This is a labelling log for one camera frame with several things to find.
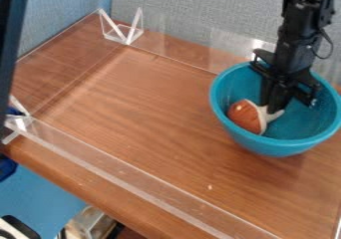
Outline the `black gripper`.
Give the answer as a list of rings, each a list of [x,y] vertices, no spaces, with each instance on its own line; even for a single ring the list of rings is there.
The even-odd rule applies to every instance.
[[[307,107],[313,107],[317,93],[322,87],[310,68],[295,73],[279,73],[275,71],[271,52],[257,48],[253,50],[253,54],[254,59],[248,66],[261,76],[259,104],[267,105],[267,112],[274,114],[283,110],[291,99],[298,100]]]

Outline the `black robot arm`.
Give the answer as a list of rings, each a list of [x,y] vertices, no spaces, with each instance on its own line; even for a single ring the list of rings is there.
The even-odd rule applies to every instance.
[[[282,24],[274,52],[255,49],[251,69],[261,75],[259,104],[273,115],[283,111],[291,99],[311,106],[321,84],[310,68],[321,41],[333,44],[323,28],[331,24],[334,0],[282,0]]]

